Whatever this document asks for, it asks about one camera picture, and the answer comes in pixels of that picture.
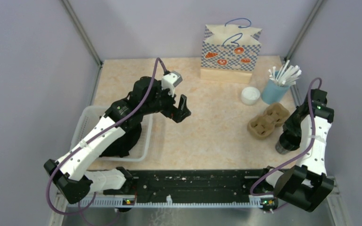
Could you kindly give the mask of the white cup lid stack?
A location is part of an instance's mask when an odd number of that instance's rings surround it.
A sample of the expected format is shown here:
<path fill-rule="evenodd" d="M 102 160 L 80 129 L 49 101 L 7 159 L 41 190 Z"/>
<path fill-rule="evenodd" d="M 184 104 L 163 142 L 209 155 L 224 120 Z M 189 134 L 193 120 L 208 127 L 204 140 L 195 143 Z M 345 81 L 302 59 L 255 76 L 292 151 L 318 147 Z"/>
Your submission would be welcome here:
<path fill-rule="evenodd" d="M 246 87 L 241 91 L 240 99 L 242 103 L 246 105 L 254 105 L 258 101 L 260 95 L 259 89 L 255 87 Z"/>

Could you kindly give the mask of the stack of dark cups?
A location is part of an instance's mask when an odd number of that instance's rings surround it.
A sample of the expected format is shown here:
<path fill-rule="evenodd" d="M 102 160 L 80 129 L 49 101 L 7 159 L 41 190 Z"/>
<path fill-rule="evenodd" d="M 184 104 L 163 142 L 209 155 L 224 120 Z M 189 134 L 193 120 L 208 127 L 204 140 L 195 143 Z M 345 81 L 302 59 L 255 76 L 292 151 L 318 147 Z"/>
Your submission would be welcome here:
<path fill-rule="evenodd" d="M 275 149 L 280 154 L 287 154 L 295 151 L 299 148 L 301 138 L 293 136 L 291 134 L 282 133 L 278 142 L 275 145 Z"/>

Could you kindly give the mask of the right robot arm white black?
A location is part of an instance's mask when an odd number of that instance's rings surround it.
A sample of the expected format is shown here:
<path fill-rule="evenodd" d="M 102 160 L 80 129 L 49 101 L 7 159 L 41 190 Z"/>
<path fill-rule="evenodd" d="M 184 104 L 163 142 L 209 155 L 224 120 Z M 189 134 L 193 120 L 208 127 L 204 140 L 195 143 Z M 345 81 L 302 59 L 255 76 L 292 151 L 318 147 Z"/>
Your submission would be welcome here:
<path fill-rule="evenodd" d="M 275 146 L 278 151 L 300 150 L 295 165 L 257 181 L 261 193 L 272 192 L 276 198 L 307 212 L 314 211 L 334 187 L 325 167 L 326 139 L 334 110 L 327 107 L 326 91 L 312 89 L 310 96 L 284 122 Z"/>

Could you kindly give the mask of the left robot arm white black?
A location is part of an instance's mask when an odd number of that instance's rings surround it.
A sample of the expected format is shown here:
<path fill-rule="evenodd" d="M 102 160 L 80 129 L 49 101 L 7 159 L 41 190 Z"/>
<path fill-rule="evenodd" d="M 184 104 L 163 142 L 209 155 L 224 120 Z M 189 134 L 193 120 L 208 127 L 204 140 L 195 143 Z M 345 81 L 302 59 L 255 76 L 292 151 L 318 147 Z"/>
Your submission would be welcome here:
<path fill-rule="evenodd" d="M 70 204 L 86 195 L 105 190 L 128 194 L 132 190 L 132 176 L 122 167 L 104 171 L 89 171 L 88 167 L 115 141 L 129 137 L 141 124 L 145 115 L 161 113 L 176 123 L 191 115 L 187 97 L 181 95 L 175 107 L 175 88 L 182 82 L 176 72 L 161 80 L 141 77 L 134 83 L 127 97 L 115 101 L 104 112 L 94 128 L 67 154 L 44 164 L 52 183 Z"/>

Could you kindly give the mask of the black cloth in basket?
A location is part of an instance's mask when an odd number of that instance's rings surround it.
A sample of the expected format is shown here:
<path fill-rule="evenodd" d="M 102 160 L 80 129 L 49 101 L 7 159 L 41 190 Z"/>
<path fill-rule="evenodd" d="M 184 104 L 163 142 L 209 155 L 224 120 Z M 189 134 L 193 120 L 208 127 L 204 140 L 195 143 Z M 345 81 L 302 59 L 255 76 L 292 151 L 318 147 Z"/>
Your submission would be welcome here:
<path fill-rule="evenodd" d="M 126 157 L 130 155 L 130 150 L 137 144 L 142 132 L 141 123 L 126 132 L 122 137 L 112 142 L 100 157 Z"/>

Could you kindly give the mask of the paper bag blue checkered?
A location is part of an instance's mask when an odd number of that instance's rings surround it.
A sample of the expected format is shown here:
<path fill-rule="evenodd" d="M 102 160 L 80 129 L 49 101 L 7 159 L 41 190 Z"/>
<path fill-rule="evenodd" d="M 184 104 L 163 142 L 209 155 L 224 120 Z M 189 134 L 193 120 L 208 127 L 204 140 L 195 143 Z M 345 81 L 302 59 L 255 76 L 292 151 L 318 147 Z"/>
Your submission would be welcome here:
<path fill-rule="evenodd" d="M 262 29 L 247 18 L 223 24 L 206 24 L 201 50 L 200 78 L 248 84 L 262 44 Z"/>

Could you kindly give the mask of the blue straw holder cup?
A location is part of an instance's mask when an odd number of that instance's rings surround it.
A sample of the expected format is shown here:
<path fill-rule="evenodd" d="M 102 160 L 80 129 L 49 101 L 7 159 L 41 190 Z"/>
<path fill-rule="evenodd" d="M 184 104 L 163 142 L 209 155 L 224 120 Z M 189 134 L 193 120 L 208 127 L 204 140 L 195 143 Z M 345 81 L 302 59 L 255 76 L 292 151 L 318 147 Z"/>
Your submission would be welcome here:
<path fill-rule="evenodd" d="M 290 86 L 280 86 L 273 80 L 268 80 L 261 93 L 261 98 L 266 104 L 271 105 L 272 103 L 279 102 L 289 89 Z"/>

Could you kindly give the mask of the brown pulp cup carrier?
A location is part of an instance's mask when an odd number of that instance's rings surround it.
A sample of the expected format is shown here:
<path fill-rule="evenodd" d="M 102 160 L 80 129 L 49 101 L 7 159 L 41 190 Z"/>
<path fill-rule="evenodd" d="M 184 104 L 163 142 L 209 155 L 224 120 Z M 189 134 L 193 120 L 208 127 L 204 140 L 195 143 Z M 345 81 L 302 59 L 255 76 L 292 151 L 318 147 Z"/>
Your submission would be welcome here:
<path fill-rule="evenodd" d="M 289 116 L 290 111 L 287 108 L 280 103 L 273 103 L 248 122 L 247 130 L 253 137 L 263 140 L 281 127 Z"/>

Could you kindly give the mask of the white plastic basket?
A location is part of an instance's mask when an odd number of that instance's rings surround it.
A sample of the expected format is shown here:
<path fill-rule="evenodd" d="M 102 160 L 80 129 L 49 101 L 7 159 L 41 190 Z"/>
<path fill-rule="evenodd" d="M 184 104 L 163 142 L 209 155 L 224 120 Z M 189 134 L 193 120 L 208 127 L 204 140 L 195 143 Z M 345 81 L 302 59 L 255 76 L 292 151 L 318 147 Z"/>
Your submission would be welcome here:
<path fill-rule="evenodd" d="M 73 149 L 78 142 L 83 139 L 98 123 L 100 117 L 104 115 L 104 111 L 108 106 L 88 106 L 86 107 L 77 123 L 74 135 L 71 141 L 70 149 Z M 138 142 L 129 151 L 129 155 L 125 157 L 101 157 L 105 161 L 124 161 L 124 162 L 140 162 L 145 159 L 150 145 L 151 132 L 153 124 L 153 115 L 148 115 L 143 118 L 141 123 L 142 132 Z"/>

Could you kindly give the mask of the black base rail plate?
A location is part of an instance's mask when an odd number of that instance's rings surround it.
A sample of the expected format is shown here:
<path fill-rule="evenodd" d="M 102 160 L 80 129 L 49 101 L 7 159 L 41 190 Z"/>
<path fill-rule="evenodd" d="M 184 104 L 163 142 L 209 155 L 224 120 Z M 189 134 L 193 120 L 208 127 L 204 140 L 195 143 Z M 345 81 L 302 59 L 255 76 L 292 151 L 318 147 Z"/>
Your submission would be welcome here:
<path fill-rule="evenodd" d="M 249 202 L 250 187 L 269 171 L 264 169 L 221 170 L 130 170 L 132 179 L 119 190 L 104 195 L 136 196 L 137 203 L 242 203 Z"/>

